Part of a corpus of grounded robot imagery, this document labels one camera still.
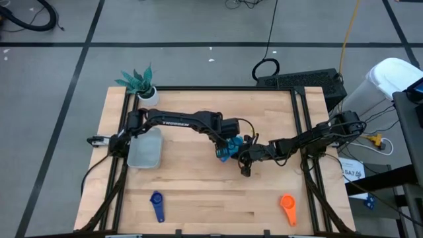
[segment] black metal frame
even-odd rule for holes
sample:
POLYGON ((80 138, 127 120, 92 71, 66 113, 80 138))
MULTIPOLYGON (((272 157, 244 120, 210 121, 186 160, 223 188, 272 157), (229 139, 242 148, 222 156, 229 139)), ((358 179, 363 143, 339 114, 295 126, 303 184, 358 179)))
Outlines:
MULTIPOLYGON (((202 87, 202 86, 162 86, 162 87, 157 87, 158 91, 288 91, 291 94, 291 103, 292 103, 292 108, 293 108, 293 117, 295 120, 295 126, 297 128, 297 134, 301 134, 302 133, 302 129, 301 129, 301 120, 300 120, 300 115, 299 115, 299 110, 298 110, 298 105, 297 105, 297 94, 299 94, 300 99, 301 99, 301 104, 303 107, 303 113, 304 113, 304 118, 305 118, 305 124, 306 124, 306 128, 307 130, 310 130, 312 128, 311 125, 311 119, 310 119, 310 114, 309 114, 309 109, 308 109, 308 105, 307 105, 307 99, 306 99, 306 94, 305 94, 305 89, 304 87, 283 87, 283 88, 269 88, 269 87, 256 87, 256 86, 252 86, 252 87, 243 87, 243 86, 228 86, 228 87, 202 87)), ((123 105, 123 109, 122 109, 122 114, 120 117, 120 123, 119 123, 119 129, 121 130, 122 126, 124 125, 124 122, 126 120, 126 114, 128 113, 128 104, 129 104, 129 96, 126 95, 125 99, 124 99, 124 105, 123 105)), ((138 99, 137 97, 135 97, 134 99, 134 105, 132 106, 132 110, 135 110, 138 106, 138 99)), ((301 158, 304 159, 304 156, 307 156, 303 150, 301 150, 301 158)), ((319 188, 319 192, 323 195, 323 198, 325 197, 325 188, 324 188, 324 184, 323 184, 323 178, 322 178, 322 174, 321 174, 321 168, 319 165, 319 160, 313 160, 314 162, 314 170, 315 170, 315 179, 317 181, 317 186, 319 188)), ((126 165, 126 158, 124 158, 123 161, 124 165, 122 165, 123 167, 127 167, 126 165)), ((114 179, 116 176, 116 169, 118 165, 118 159, 117 158, 113 158, 113 162, 112 165, 110 167, 110 174, 109 174, 109 178, 108 178, 108 184, 107 184, 107 191, 106 191, 106 195, 110 194, 111 188, 114 185, 114 179)), ((308 170, 308 164, 303 164, 304 165, 304 169, 308 170)), ((127 169, 122 169, 122 172, 125 173, 125 177, 126 177, 126 171, 127 169)), ((117 195, 117 199, 116 199, 116 209, 114 212, 114 217, 113 217, 113 223, 112 223, 112 229, 111 230, 105 230, 106 229, 106 222, 107 222, 107 215, 108 215, 108 210, 104 213, 101 221, 100 221, 100 226, 99 226, 99 231, 92 231, 92 232, 76 232, 76 233, 72 233, 69 235, 72 235, 73 237, 97 237, 98 233, 101 232, 107 232, 110 235, 111 234, 117 234, 118 231, 118 226, 119 226, 119 221, 120 221, 120 214, 122 212, 122 202, 123 202, 123 195, 124 195, 124 190, 125 190, 125 182, 123 183, 123 186, 121 187, 118 195, 117 195)), ((316 211, 316 206, 315 206, 315 197, 313 195, 313 193, 311 192, 311 190, 307 187, 307 198, 308 198, 308 202, 309 202, 309 210, 310 210, 310 216, 311 216, 311 223, 313 226, 313 234, 315 236, 322 236, 322 237, 360 237, 360 238, 374 238, 376 236, 369 236, 369 235, 360 235, 360 234, 347 234, 347 233, 336 233, 336 232, 332 232, 332 225, 331 225, 331 221, 330 218, 328 216, 328 214, 322 210, 323 212, 323 217, 324 217, 324 222, 325 222, 325 229, 326 231, 321 231, 319 229, 319 219, 317 217, 317 211, 316 211)), ((265 238, 279 238, 279 237, 289 237, 289 235, 271 235, 269 230, 264 230, 263 231, 263 235, 183 235, 182 234, 182 230, 177 229, 175 231, 175 234, 142 234, 142 237, 150 237, 150 238, 158 238, 158 237, 175 237, 175 238, 182 238, 182 237, 191 237, 191 238, 196 238, 196 237, 220 237, 220 238, 240 238, 240 237, 246 237, 246 238, 259 238, 259 237, 265 237, 265 238)), ((49 235, 49 236, 43 236, 43 237, 49 237, 49 238, 56 238, 56 237, 65 237, 64 235, 66 234, 59 234, 59 235, 49 235)))

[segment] blue object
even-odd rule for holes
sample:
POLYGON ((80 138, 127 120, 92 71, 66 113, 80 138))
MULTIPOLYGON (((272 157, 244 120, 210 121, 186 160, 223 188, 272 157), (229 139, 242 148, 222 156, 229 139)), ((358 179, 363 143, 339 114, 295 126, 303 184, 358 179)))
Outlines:
POLYGON ((231 139, 226 139, 227 147, 216 150, 216 157, 222 162, 226 162, 232 155, 238 152, 239 146, 244 143, 244 139, 241 136, 237 136, 231 139))
POLYGON ((154 191, 153 195, 151 195, 150 202, 153 204, 157 221, 164 222, 165 213, 163 211, 163 195, 158 191, 154 191))
POLYGON ((364 200, 364 205, 370 210, 373 210, 375 208, 375 203, 376 199, 374 196, 367 196, 367 199, 364 200))

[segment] white trash can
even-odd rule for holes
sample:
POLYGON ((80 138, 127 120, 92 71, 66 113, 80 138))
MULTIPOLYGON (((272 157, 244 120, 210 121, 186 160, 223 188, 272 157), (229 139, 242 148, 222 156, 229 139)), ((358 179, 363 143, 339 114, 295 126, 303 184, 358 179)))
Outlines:
POLYGON ((422 77, 422 71, 404 60, 387 58, 370 69, 363 83, 344 101, 342 110, 362 116, 382 102, 392 101, 394 92, 405 90, 422 77))

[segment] white paper sign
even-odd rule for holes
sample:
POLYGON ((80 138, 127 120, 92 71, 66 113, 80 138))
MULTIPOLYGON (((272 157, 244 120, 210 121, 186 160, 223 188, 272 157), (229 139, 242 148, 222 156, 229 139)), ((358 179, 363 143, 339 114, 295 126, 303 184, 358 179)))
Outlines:
MULTIPOLYGON (((345 158, 341 158, 341 157, 339 157, 339 160, 342 163, 342 173, 349 180, 354 182, 355 180, 365 178, 364 166, 361 162, 356 161, 356 160, 352 160, 352 159, 345 159, 345 158)), ((357 198, 357 199, 366 200, 367 196, 368 196, 367 193, 363 193, 363 194, 357 194, 357 195, 350 196, 350 198, 357 198)))

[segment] yellow cable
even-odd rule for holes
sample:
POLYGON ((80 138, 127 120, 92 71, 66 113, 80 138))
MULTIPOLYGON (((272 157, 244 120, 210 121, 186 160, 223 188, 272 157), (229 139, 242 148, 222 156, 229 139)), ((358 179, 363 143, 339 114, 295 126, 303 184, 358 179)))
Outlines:
MULTIPOLYGON (((358 6, 359 5, 360 5, 360 0, 357 0, 356 7, 354 8, 354 12, 352 13, 350 25, 348 26, 348 30, 346 31, 344 43, 342 44, 341 58, 339 60, 339 70, 338 70, 339 71, 339 74, 341 75, 341 77, 342 77, 342 62, 344 61, 345 47, 346 47, 346 43, 348 41, 348 37, 350 36, 350 33, 351 33, 352 25, 354 23, 354 20, 356 19, 357 11, 358 11, 358 6)), ((341 103, 338 104, 338 111, 339 111, 339 113, 342 112, 342 104, 343 103, 344 103, 344 100, 342 100, 341 103)))

